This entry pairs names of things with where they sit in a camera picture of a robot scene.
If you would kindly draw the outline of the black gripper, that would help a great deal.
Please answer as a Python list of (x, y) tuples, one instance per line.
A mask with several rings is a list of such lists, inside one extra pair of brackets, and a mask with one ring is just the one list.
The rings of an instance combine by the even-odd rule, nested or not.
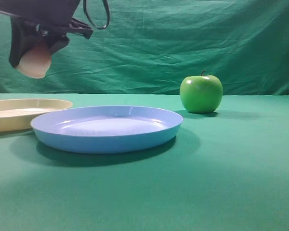
[[(0, 0), (0, 13), (12, 17), (11, 66), (16, 68), (23, 55), (41, 41), (39, 25), (55, 33), (74, 33), (89, 39), (92, 28), (73, 18), (79, 3), (79, 0)], [(45, 41), (51, 54), (69, 44), (67, 35), (46, 36)]]

